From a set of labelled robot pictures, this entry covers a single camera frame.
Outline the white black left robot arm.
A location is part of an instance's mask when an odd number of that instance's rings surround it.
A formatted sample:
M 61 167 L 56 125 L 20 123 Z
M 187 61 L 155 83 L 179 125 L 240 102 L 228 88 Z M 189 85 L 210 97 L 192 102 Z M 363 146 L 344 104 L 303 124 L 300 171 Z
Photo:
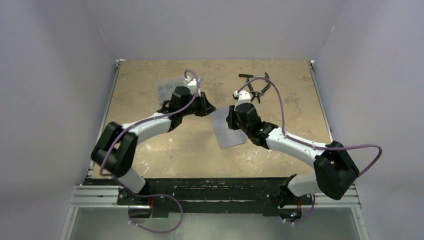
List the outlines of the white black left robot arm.
M 109 122 L 90 158 L 130 190 L 132 201 L 142 205 L 148 201 L 150 190 L 149 183 L 133 167 L 137 146 L 152 137 L 173 131 L 185 116 L 206 117 L 216 110 L 203 91 L 194 95 L 188 87 L 178 86 L 171 99 L 164 101 L 150 117 L 126 124 Z

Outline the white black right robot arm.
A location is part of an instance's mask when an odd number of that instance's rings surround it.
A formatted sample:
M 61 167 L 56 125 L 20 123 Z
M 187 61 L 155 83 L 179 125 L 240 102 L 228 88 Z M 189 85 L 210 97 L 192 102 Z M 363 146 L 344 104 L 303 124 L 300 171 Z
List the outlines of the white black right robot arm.
M 313 173 L 293 174 L 282 183 L 279 192 L 282 206 L 307 194 L 322 193 L 340 200 L 360 176 L 341 143 L 312 143 L 283 133 L 276 124 L 261 120 L 251 103 L 230 105 L 225 120 L 229 129 L 242 131 L 254 145 L 287 154 L 313 168 Z

